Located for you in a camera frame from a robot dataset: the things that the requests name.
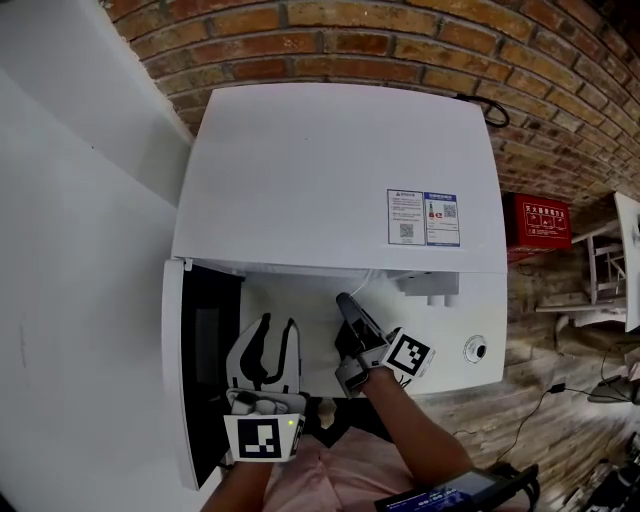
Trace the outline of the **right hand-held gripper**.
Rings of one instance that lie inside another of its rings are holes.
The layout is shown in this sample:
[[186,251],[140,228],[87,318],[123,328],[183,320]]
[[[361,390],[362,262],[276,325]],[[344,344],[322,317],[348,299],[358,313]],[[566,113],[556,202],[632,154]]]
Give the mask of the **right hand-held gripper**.
[[435,351],[402,328],[384,334],[371,316],[349,294],[336,303],[343,316],[334,345],[341,358],[335,376],[347,398],[355,398],[374,369],[387,368],[401,387],[421,378]]

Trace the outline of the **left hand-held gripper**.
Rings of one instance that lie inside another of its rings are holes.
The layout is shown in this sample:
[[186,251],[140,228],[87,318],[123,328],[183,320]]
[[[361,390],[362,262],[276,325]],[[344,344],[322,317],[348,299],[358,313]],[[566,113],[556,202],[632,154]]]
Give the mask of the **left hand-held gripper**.
[[224,422],[234,462],[288,462],[296,456],[304,430],[308,396],[297,394],[300,339],[292,318],[283,330],[278,368],[271,377],[271,388],[281,393],[255,391],[268,377],[262,356],[270,321],[270,313],[254,321],[240,334],[226,358],[227,383],[232,389],[226,393],[231,413],[224,416]]

